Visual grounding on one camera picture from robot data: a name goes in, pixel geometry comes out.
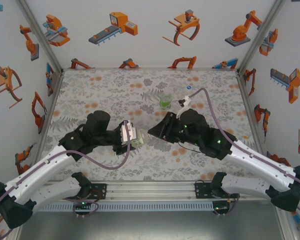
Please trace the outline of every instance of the floral tablecloth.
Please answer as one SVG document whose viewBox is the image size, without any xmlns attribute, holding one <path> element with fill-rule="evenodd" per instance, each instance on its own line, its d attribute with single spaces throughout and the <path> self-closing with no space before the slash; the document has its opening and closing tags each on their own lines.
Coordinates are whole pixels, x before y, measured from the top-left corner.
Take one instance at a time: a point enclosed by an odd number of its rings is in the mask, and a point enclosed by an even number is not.
<svg viewBox="0 0 300 240">
<path fill-rule="evenodd" d="M 172 94 L 170 111 L 177 113 L 178 98 L 200 87 L 207 88 L 223 129 L 255 149 L 234 71 L 90 69 L 65 72 L 42 157 L 67 132 L 85 123 L 89 113 L 108 112 L 111 115 L 108 129 L 116 128 L 123 120 L 131 120 L 134 127 L 148 130 L 166 115 L 159 106 L 162 92 Z M 211 127 L 216 127 L 203 92 L 193 98 L 191 107 L 203 114 Z M 184 146 L 195 148 L 187 143 Z M 124 158 L 124 155 L 115 155 L 110 146 L 96 147 L 89 156 L 111 167 Z M 75 172 L 83 172 L 92 181 L 211 180 L 216 172 L 251 176 L 238 166 L 151 136 L 148 144 L 132 151 L 126 164 L 118 170 L 106 170 L 82 158 L 56 174 L 54 180 L 63 180 Z"/>
</svg>

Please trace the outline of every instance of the table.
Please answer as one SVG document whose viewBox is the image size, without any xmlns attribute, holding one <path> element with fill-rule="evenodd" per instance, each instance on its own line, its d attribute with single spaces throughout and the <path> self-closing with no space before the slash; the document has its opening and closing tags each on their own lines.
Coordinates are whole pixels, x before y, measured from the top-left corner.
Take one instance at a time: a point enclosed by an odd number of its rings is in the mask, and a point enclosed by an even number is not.
<svg viewBox="0 0 300 240">
<path fill-rule="evenodd" d="M 172 93 L 169 111 L 177 113 L 180 109 L 177 101 L 187 86 L 192 87 L 189 94 L 200 87 L 207 88 L 223 129 L 256 149 L 235 71 L 89 69 L 65 71 L 42 157 L 67 132 L 84 124 L 87 115 L 96 110 L 111 115 L 108 129 L 116 128 L 123 120 L 131 120 L 134 127 L 148 130 L 166 115 L 159 106 L 160 93 Z M 191 107 L 203 114 L 211 127 L 216 127 L 203 92 L 193 98 Z M 184 146 L 195 148 L 187 143 Z M 124 158 L 124 155 L 116 156 L 111 146 L 96 147 L 89 156 L 111 167 L 120 164 Z M 91 181 L 212 180 L 216 172 L 252 176 L 238 166 L 155 137 L 151 137 L 147 145 L 132 151 L 120 169 L 105 170 L 82 158 L 56 174 L 53 180 L 64 180 L 75 172 L 83 172 Z"/>
</svg>

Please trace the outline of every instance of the gray floor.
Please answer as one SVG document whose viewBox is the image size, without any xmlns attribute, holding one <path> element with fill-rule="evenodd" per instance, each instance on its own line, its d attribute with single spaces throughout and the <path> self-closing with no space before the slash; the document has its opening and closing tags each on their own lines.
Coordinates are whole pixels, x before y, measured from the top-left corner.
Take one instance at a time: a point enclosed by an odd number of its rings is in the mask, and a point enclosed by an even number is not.
<svg viewBox="0 0 300 240">
<path fill-rule="evenodd" d="M 281 240 L 275 210 L 239 202 L 225 218 L 212 212 L 99 212 L 86 219 L 72 213 L 39 212 L 20 240 Z"/>
</svg>

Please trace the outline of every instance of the white wall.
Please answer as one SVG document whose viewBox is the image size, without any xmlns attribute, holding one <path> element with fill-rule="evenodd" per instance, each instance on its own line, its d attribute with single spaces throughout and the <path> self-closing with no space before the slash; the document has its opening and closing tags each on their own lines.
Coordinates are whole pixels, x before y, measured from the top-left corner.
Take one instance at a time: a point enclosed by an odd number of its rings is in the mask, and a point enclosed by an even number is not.
<svg viewBox="0 0 300 240">
<path fill-rule="evenodd" d="M 70 41 L 63 46 L 51 46 L 63 68 L 77 58 L 92 67 L 118 68 L 123 61 L 132 58 L 140 67 L 166 68 L 181 57 L 197 56 L 195 68 L 207 67 L 239 58 L 239 63 L 249 49 L 251 42 L 233 47 L 225 38 L 243 25 L 246 14 L 252 10 L 262 21 L 267 16 L 274 0 L 29 0 L 39 24 L 46 21 L 46 15 L 57 17 L 68 28 Z M 192 41 L 179 36 L 180 46 L 165 40 L 173 39 L 176 27 L 168 23 L 188 9 L 200 19 L 200 30 Z M 93 35 L 111 25 L 109 14 L 122 12 L 129 21 L 138 25 L 138 35 L 119 34 L 101 43 L 100 46 L 88 41 Z M 251 25 L 247 36 L 253 40 L 257 26 Z"/>
<path fill-rule="evenodd" d="M 18 176 L 15 166 L 15 154 L 26 150 L 37 142 L 38 127 L 31 111 L 35 91 L 41 96 L 47 110 L 52 103 L 52 95 L 47 95 L 46 63 L 49 62 L 45 52 L 39 47 L 39 59 L 30 60 L 30 52 L 26 48 L 26 38 L 20 33 L 19 26 L 28 27 L 15 1 L 0 1 L 3 11 L 0 12 L 0 66 L 9 66 L 15 70 L 22 82 L 22 87 L 15 90 L 15 95 L 22 98 L 11 109 L 15 101 L 7 91 L 0 93 L 0 182 L 7 182 Z M 36 37 L 29 33 L 33 43 Z M 13 77 L 12 84 L 18 85 Z M 43 109 L 37 104 L 36 111 L 42 115 Z M 37 154 L 38 145 L 33 147 L 31 156 L 22 164 L 30 164 Z"/>
<path fill-rule="evenodd" d="M 248 70 L 256 69 L 255 91 L 250 96 L 250 101 L 253 107 L 260 104 L 261 108 L 267 108 L 271 112 L 265 149 L 271 154 L 286 158 L 292 166 L 298 166 L 300 87 L 299 98 L 290 104 L 288 92 L 271 79 L 270 70 L 277 69 L 288 76 L 295 68 L 300 70 L 300 2 L 287 1 L 270 30 L 275 28 L 278 28 L 278 38 L 274 49 L 268 56 L 257 52 L 249 64 Z M 251 80 L 246 88 L 249 92 Z M 262 122 L 258 129 L 263 136 L 261 125 Z"/>
</svg>

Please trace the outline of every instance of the glass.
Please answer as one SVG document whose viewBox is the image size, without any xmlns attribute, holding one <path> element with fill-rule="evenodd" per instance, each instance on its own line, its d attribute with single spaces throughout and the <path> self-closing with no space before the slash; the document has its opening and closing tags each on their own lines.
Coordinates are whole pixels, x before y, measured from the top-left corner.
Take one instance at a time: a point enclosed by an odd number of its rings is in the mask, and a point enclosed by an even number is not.
<svg viewBox="0 0 300 240">
<path fill-rule="evenodd" d="M 162 110 L 169 109 L 171 107 L 172 95 L 167 93 L 162 93 L 160 95 L 160 108 Z"/>
</svg>

